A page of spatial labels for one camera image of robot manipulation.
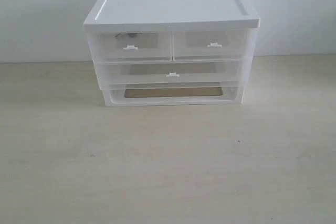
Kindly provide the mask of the key bunch with blue fob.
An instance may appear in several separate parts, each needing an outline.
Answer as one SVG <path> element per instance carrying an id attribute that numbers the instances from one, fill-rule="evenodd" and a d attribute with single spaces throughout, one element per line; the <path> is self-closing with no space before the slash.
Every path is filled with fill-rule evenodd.
<path id="1" fill-rule="evenodd" d="M 115 35 L 116 40 L 132 40 L 138 37 L 139 33 L 118 33 Z"/>

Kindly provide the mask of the white plastic drawer cabinet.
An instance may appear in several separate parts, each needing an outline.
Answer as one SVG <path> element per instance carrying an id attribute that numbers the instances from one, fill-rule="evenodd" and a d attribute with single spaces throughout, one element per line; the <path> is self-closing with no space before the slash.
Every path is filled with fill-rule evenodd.
<path id="1" fill-rule="evenodd" d="M 249 0 L 97 0 L 83 26 L 93 65 L 208 62 L 248 58 L 253 61 L 260 16 Z M 239 29 L 248 31 L 247 47 L 242 57 L 215 60 L 174 59 L 174 33 Z M 107 61 L 100 55 L 98 37 L 101 34 L 115 33 L 170 33 L 171 58 Z M 108 107 L 240 104 L 248 79 L 244 82 L 113 84 L 99 88 Z"/>

